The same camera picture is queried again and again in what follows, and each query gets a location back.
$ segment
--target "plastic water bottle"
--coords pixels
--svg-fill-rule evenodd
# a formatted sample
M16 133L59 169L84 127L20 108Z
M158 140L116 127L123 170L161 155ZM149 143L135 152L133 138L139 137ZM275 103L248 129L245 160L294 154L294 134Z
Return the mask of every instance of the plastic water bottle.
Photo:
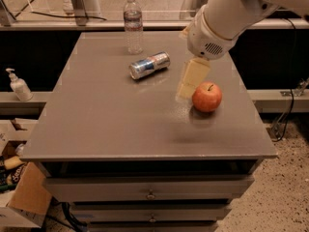
M143 18L141 7L136 0L126 0L124 21L128 52L130 54L141 53L143 51Z

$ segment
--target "clear bottle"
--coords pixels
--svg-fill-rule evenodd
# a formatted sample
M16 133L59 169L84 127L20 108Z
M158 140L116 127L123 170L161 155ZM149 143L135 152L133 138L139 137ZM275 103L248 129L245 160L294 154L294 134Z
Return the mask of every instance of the clear bottle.
M6 71L9 73L9 78L11 79L10 86L16 93L17 97L21 101L29 101L33 97L33 94L28 88L27 83L13 73L14 69L7 68Z
M143 51L143 18L142 9L136 0L126 0L124 21L127 50L130 54L139 54Z

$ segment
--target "hand sanitizer bottle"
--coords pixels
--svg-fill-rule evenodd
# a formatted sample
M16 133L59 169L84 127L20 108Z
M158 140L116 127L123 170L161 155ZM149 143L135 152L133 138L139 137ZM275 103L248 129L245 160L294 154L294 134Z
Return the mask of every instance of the hand sanitizer bottle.
M9 78L11 79L10 86L17 97L23 102L29 101L33 97L33 94L28 88L27 83L13 73L14 69L7 68L6 71L9 73Z

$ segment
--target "apple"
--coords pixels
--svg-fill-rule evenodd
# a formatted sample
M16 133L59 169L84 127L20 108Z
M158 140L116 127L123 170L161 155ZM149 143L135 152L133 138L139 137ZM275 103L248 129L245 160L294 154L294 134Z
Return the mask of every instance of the apple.
M202 82L193 93L194 107L201 112L213 112L222 101L222 91L211 81Z

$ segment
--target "silver can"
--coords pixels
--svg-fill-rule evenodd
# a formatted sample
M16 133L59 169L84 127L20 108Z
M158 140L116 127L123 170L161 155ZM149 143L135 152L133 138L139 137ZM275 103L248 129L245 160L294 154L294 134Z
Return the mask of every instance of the silver can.
M145 75L155 72L163 68L170 66L170 57L165 52L159 52L153 56L147 57L146 59L139 60L129 65L129 71L134 80L137 80Z

